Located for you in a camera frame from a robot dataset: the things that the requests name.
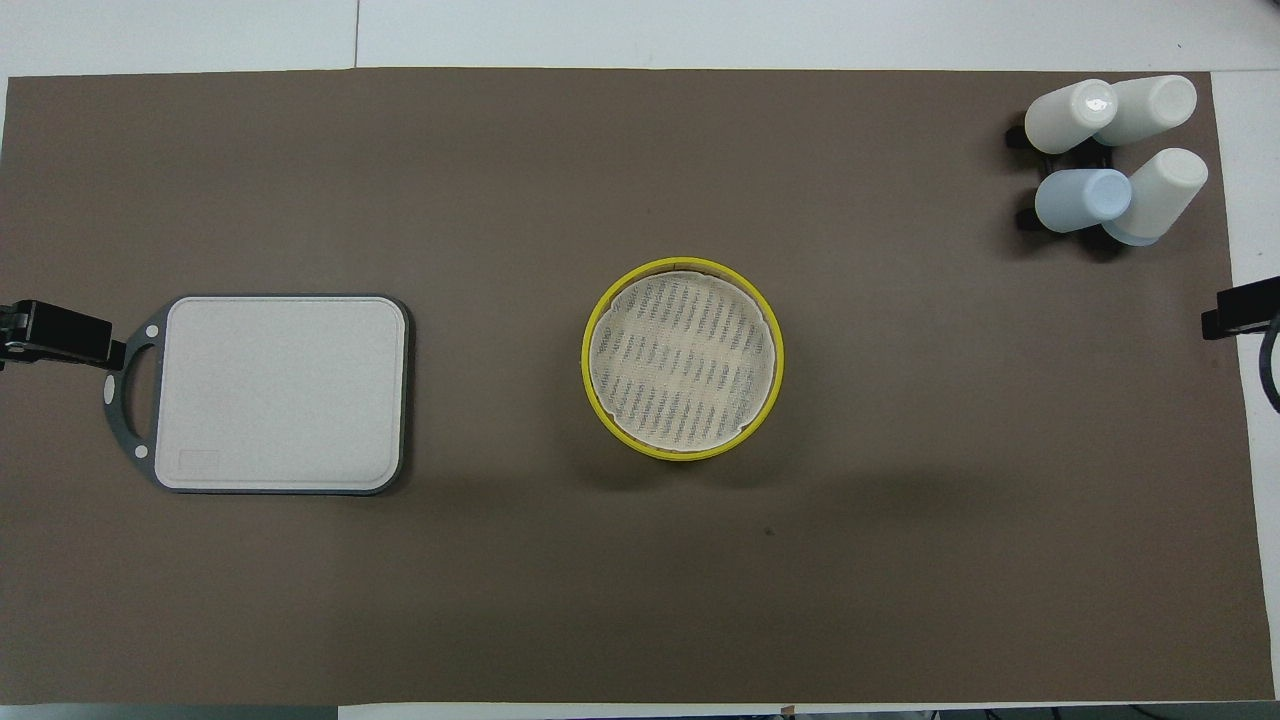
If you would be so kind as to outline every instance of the black cable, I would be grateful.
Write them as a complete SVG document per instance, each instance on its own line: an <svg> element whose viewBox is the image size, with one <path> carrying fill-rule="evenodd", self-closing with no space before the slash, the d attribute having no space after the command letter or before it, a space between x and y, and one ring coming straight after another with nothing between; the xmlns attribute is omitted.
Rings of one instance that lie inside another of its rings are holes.
<svg viewBox="0 0 1280 720"><path fill-rule="evenodd" d="M1133 710L1138 715L1146 715L1147 717L1151 717L1152 720L1172 720L1171 717L1166 717L1164 715L1156 715L1155 712L1149 712L1147 710L1143 710L1143 708L1138 707L1137 705L1130 705L1129 710Z"/></svg>
<svg viewBox="0 0 1280 720"><path fill-rule="evenodd" d="M1280 334L1280 310L1271 318L1267 325L1267 334L1262 336L1262 351L1258 354L1258 374L1262 375L1262 392L1271 401L1271 407L1280 413L1280 391L1276 391L1276 375L1271 369L1271 355L1276 347L1276 336Z"/></svg>

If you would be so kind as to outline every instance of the round container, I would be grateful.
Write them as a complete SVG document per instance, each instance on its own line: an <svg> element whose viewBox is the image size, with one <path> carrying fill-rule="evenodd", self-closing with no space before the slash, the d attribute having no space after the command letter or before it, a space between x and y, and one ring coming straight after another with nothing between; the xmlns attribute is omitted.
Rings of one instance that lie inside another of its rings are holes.
<svg viewBox="0 0 1280 720"><path fill-rule="evenodd" d="M582 384L604 427L660 460L703 460L746 439L782 386L782 331L760 291L700 258L622 275L582 334Z"/></svg>

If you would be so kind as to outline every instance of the mesh pad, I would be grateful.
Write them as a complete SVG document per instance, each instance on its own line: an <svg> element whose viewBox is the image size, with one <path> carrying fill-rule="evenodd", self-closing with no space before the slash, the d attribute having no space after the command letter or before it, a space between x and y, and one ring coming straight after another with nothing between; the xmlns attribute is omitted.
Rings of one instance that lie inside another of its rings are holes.
<svg viewBox="0 0 1280 720"><path fill-rule="evenodd" d="M591 333L591 386L631 437L660 450L724 445L760 413L774 369L759 306L732 284L676 270L626 287Z"/></svg>

